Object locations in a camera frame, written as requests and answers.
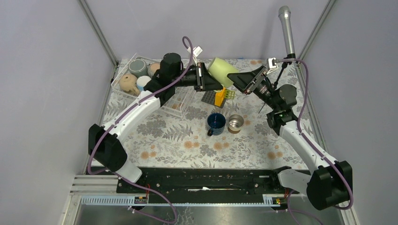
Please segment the light green mug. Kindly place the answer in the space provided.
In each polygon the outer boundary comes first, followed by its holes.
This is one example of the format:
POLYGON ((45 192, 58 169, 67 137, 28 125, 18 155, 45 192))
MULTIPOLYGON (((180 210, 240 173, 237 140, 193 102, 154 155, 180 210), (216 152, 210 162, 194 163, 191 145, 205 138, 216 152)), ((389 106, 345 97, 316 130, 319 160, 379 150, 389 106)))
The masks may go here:
POLYGON ((227 61, 216 57, 213 58, 209 64, 208 72, 223 87, 229 88, 233 85, 233 82, 227 77, 227 75, 230 73, 238 73, 239 71, 227 61))

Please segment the dark blue mug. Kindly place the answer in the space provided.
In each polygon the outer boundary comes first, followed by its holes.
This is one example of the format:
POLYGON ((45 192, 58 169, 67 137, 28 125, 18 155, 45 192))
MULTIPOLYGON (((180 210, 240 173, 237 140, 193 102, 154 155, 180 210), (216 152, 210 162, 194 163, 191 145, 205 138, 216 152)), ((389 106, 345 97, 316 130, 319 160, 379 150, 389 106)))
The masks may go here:
POLYGON ((224 131, 226 118, 218 112, 207 117, 207 136, 220 135, 224 131))

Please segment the cream brown steel tumbler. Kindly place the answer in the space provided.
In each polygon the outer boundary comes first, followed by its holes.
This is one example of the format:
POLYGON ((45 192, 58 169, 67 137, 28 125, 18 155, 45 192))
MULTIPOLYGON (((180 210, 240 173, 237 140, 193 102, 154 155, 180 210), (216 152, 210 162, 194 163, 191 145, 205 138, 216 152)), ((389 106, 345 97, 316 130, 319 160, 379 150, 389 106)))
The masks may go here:
POLYGON ((233 114, 228 119, 228 131, 237 134, 241 131, 244 124, 244 118, 241 115, 233 114))

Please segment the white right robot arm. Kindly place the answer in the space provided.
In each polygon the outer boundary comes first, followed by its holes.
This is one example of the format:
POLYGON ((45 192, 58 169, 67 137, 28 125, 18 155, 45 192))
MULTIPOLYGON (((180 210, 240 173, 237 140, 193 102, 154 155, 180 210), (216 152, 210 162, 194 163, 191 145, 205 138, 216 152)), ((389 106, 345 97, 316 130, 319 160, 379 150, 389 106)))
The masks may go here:
POLYGON ((304 174, 289 167, 276 169, 276 176, 269 180, 270 189, 281 193, 289 188, 304 194, 317 210, 339 207, 343 202, 352 204, 351 165, 336 160, 301 128, 300 118, 292 110, 297 103, 296 87, 284 84, 278 88, 267 75, 268 69, 261 66, 251 72, 229 73, 227 77, 241 93, 254 93, 272 109, 267 114, 268 125, 298 153, 310 172, 304 174))

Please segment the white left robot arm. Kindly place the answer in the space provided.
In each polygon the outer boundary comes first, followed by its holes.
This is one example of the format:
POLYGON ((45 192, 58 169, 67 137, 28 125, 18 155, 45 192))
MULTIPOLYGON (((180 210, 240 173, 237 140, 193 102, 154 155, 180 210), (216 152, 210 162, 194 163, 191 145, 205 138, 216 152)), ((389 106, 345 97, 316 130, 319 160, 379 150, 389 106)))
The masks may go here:
POLYGON ((160 68, 132 104, 105 125, 93 124, 89 128, 90 158, 127 180, 128 187, 135 193, 144 190, 146 181, 141 177, 142 171, 128 159, 122 142, 143 119, 161 108, 175 94, 176 87, 193 87, 195 91, 223 89, 204 63, 184 67, 179 54, 167 53, 160 61, 160 68))

